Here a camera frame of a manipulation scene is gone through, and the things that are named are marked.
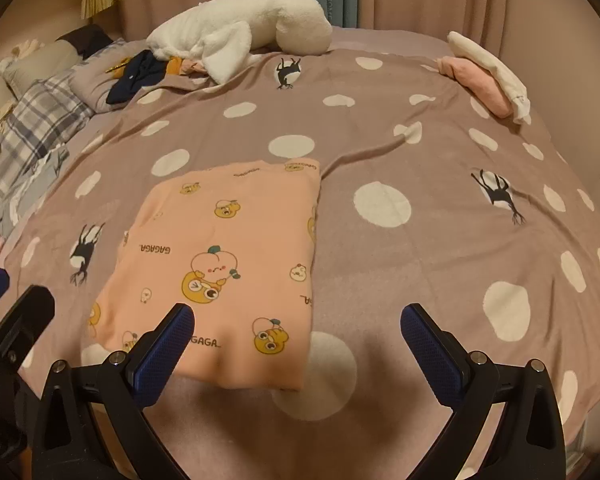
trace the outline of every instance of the pink cloth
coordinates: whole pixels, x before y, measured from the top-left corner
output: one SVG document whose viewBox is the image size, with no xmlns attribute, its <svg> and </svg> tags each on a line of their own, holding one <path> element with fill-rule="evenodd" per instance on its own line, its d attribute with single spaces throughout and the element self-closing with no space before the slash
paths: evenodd
<svg viewBox="0 0 600 480">
<path fill-rule="evenodd" d="M 307 158 L 158 184 L 118 249 L 91 336 L 128 351 L 187 303 L 195 332 L 176 373 L 226 388 L 301 388 L 319 188 L 318 162 Z"/>
<path fill-rule="evenodd" d="M 493 115 L 504 119 L 513 113 L 511 102 L 493 76 L 473 61 L 462 57 L 445 56 L 438 60 L 442 75 L 455 79 L 471 90 Z"/>
</svg>

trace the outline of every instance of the stuffed animal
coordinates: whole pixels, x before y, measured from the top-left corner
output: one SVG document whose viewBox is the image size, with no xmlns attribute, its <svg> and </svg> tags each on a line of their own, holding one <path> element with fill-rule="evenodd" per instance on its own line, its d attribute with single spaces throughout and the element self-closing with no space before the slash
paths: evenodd
<svg viewBox="0 0 600 480">
<path fill-rule="evenodd" d="M 325 53 L 331 24 L 317 0 L 211 0 L 164 22 L 146 42 L 160 60 L 202 60 L 222 84 L 257 59 L 250 50 L 269 43 L 296 56 Z"/>
</svg>

